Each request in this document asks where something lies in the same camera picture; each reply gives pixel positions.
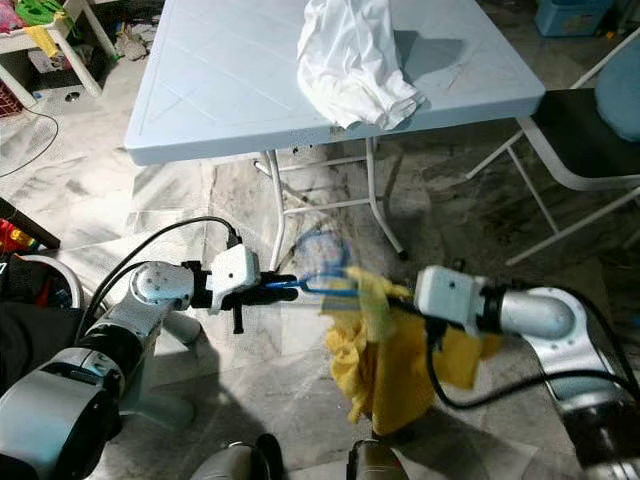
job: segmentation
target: marble floor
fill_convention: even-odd
[[[610,50],[615,40],[543,39],[529,8],[483,4],[487,13],[549,88],[570,85]],[[88,290],[156,229],[197,215],[234,223],[266,267],[275,237],[268,178],[256,171],[257,154],[141,168],[123,138],[145,61],[121,60],[104,94],[63,101],[69,91],[42,92],[38,109],[53,115],[59,135],[37,161],[5,178],[0,194],[62,241],[52,252],[80,276]],[[37,153],[52,123],[23,114],[0,123],[0,175]],[[463,258],[467,271],[502,279],[569,284],[592,296],[637,341],[640,312],[634,286],[640,250],[623,241],[640,225],[630,205],[513,268],[504,261],[548,232],[544,218],[513,165],[501,158],[473,181],[464,173],[515,132],[497,121],[384,138],[378,153],[385,211],[410,258],[400,261],[367,207],[295,217],[288,222],[280,269],[303,273],[329,255],[305,248],[308,232],[332,231],[351,250],[353,263],[411,285],[429,264]],[[279,152],[282,164],[362,152],[361,142]],[[518,150],[541,195],[561,224],[574,221],[607,193],[576,194],[556,184],[525,144]],[[286,202],[339,201],[366,192],[362,165],[288,174]],[[193,225],[154,242],[140,259],[210,262],[224,246],[216,225]],[[116,301],[124,283],[111,294]],[[316,298],[297,304],[245,309],[245,331],[232,334],[231,316],[186,312],[204,326],[187,350],[169,335],[157,348],[156,389],[191,400],[193,424],[168,432],[145,419],[128,418],[109,443],[92,479],[184,479],[213,451],[231,441],[252,441],[269,431],[280,439],[290,480],[343,478],[346,452],[370,435],[370,425],[347,421],[350,409],[329,373],[324,334],[331,320]],[[535,359],[519,341],[480,365],[473,396],[533,372]],[[487,408],[458,413],[439,405],[392,440],[412,479],[575,478],[572,446],[543,389]]]

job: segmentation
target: black chair seat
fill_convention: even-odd
[[[640,143],[620,138],[604,123],[593,89],[547,92],[532,118],[575,175],[594,179],[640,175]]]

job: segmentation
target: white cloth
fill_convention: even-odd
[[[310,0],[298,84],[325,117],[395,128],[425,99],[398,65],[389,0]]]

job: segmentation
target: blue container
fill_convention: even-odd
[[[540,0],[536,25],[545,37],[593,35],[613,0]]]

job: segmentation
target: yellow cloth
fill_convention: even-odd
[[[60,50],[53,41],[47,29],[42,25],[36,25],[34,27],[24,27],[24,31],[29,35],[34,42],[42,49],[45,55],[49,58],[55,57]]]
[[[371,415],[378,435],[416,420],[433,404],[434,391],[426,369],[424,319],[398,307],[387,297],[409,298],[405,287],[359,268],[347,269],[358,281],[360,311],[328,311],[334,319],[326,345],[333,358],[331,374],[352,403],[349,420]],[[500,339],[472,338],[448,329],[442,352],[434,356],[438,378],[471,388],[478,360],[492,354]]]

